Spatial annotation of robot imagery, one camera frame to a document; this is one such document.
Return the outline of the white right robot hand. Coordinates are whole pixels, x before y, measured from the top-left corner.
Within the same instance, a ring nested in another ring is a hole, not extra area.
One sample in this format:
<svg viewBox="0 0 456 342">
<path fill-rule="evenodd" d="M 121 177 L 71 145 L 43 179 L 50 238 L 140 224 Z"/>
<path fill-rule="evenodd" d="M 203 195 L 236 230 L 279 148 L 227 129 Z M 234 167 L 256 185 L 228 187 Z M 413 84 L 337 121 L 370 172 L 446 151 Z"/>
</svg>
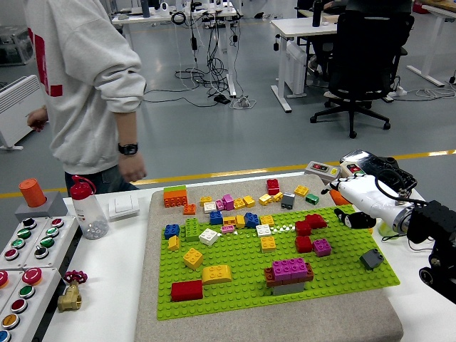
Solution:
<svg viewBox="0 0 456 342">
<path fill-rule="evenodd" d="M 380 188 L 373 175 L 356 175 L 330 182 L 321 194 L 337 190 L 360 211 L 382 219 L 394 232 L 406 234 L 413 206 L 407 199 L 399 199 L 398 194 L 383 182 L 378 181 L 378 185 Z"/>
</svg>

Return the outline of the person's left hand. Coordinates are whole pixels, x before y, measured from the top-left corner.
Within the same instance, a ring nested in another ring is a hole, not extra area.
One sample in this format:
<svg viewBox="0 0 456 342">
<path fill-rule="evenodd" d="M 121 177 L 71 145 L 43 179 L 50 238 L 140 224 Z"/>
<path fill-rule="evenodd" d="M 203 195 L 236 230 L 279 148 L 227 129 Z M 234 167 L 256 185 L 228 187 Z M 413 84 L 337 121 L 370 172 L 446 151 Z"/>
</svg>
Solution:
<svg viewBox="0 0 456 342">
<path fill-rule="evenodd" d="M 140 152 L 134 155 L 120 155 L 118 168 L 126 182 L 136 182 L 147 176 L 145 162 Z"/>
</svg>

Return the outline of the person's right hand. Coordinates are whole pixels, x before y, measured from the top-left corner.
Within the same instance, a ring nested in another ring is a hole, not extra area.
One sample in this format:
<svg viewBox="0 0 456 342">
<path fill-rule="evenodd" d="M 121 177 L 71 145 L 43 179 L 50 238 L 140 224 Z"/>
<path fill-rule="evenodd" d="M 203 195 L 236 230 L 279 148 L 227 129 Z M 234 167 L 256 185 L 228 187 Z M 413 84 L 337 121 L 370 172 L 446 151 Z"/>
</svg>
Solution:
<svg viewBox="0 0 456 342">
<path fill-rule="evenodd" d="M 48 122 L 48 113 L 45 108 L 33 110 L 27 116 L 27 125 L 36 132 L 41 132 Z"/>
</svg>

